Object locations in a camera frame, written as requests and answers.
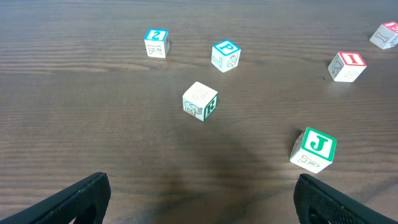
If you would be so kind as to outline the red letter I block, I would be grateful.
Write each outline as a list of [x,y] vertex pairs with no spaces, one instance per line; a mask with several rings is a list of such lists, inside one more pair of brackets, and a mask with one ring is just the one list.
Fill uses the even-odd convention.
[[339,51],[328,66],[334,82],[352,83],[367,67],[359,52]]

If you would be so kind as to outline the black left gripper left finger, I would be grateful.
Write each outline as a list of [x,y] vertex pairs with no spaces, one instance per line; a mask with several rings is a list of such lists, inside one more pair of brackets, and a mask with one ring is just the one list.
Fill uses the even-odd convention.
[[96,172],[49,198],[1,220],[1,224],[102,224],[111,197],[108,176]]

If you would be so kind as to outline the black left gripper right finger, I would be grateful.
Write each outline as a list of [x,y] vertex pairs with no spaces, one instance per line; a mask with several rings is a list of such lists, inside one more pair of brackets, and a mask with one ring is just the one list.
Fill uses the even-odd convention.
[[300,174],[294,205],[301,224],[397,224],[309,174]]

